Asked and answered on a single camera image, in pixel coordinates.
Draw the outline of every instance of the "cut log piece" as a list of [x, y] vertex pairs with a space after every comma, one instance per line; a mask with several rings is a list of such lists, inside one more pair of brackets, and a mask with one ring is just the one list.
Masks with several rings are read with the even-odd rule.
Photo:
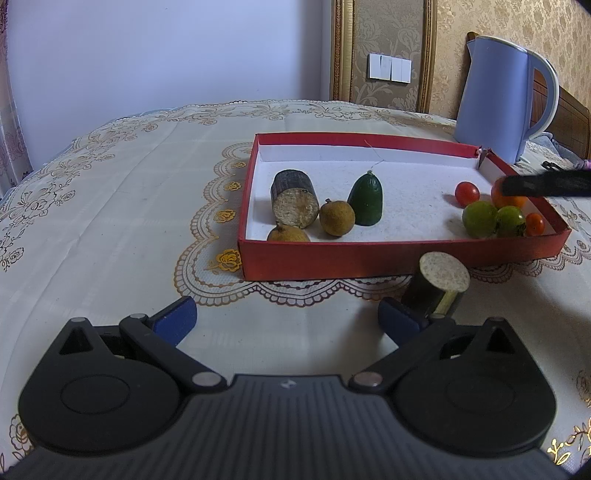
[[300, 170], [283, 170], [271, 186], [271, 203], [280, 225], [306, 228], [318, 216], [319, 204], [308, 175]]
[[400, 302], [420, 316], [450, 316], [469, 286], [470, 274], [462, 262], [443, 252], [429, 252], [419, 260]]

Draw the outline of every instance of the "metal screw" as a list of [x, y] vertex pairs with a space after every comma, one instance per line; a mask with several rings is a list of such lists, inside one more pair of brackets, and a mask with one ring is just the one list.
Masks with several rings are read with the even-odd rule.
[[199, 387], [215, 387], [222, 381], [222, 377], [215, 372], [199, 372], [191, 380]]
[[377, 387], [384, 379], [377, 372], [359, 372], [353, 377], [353, 381], [364, 387]]

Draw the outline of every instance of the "white wall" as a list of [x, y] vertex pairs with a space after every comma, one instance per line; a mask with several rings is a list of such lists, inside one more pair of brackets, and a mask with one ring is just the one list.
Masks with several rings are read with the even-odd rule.
[[33, 167], [114, 118], [319, 99], [319, 0], [11, 0], [8, 55]]
[[330, 100], [330, 72], [332, 70], [332, 14], [334, 0], [319, 0], [322, 2], [321, 39], [322, 53], [320, 55], [320, 98]]

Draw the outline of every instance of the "blue gripper pad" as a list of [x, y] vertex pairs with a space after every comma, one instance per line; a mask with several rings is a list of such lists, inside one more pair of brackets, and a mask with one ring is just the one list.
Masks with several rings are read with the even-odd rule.
[[152, 329], [162, 340], [177, 346], [197, 325], [197, 305], [191, 297], [181, 297], [150, 317]]
[[429, 321], [398, 300], [385, 297], [378, 305], [378, 324], [382, 331], [400, 347], [427, 328]]

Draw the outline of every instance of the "curtain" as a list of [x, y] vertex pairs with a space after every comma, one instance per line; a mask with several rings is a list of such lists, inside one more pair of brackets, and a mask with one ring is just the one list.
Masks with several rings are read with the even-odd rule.
[[0, 198], [33, 171], [8, 76], [8, 0], [0, 0]]

